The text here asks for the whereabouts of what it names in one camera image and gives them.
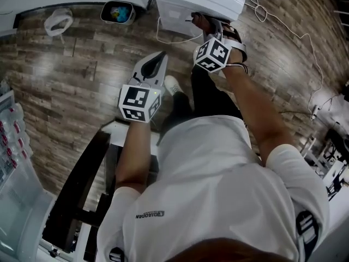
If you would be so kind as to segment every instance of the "white t-shirt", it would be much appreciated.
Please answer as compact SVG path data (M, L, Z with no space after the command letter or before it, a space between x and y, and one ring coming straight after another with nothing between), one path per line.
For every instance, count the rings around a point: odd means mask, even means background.
M302 261L300 209L313 214L324 237L326 188L296 148L278 146L264 168L242 120L195 118L164 136L154 184L143 194L115 191L97 236L98 261L109 262L110 250L119 247L129 262L164 262L219 237Z

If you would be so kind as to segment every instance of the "trash bin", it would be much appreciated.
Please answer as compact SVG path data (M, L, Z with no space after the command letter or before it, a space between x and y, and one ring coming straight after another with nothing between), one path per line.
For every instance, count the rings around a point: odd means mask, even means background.
M134 22L136 11L131 3L109 1L105 3L100 18L107 23L130 25Z

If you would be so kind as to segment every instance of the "shirt logo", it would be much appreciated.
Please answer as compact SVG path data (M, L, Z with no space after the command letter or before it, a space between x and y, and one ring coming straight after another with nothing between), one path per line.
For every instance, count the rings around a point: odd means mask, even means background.
M153 211L153 212L145 212L142 215L136 215L136 218L145 218L145 217L154 217L154 216L164 216L165 211Z

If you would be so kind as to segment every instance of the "wrist strap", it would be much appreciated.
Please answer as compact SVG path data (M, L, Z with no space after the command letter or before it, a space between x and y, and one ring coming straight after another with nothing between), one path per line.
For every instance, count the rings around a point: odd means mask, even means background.
M236 63L232 63L232 64L227 64L226 66L238 66L238 67L242 67L244 68L245 70L245 73L248 74L248 69L247 69L247 66L245 64L242 64L242 63L239 63L239 62L236 62Z

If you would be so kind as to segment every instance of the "cube with fiducial markers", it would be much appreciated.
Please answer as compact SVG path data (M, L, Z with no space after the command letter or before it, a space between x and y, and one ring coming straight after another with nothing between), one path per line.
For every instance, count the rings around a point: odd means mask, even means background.
M161 90L133 85L123 85L119 108L127 120L148 123L161 105Z
M226 66L230 51L231 47L225 46L217 38L211 38L199 48L194 63L212 73Z

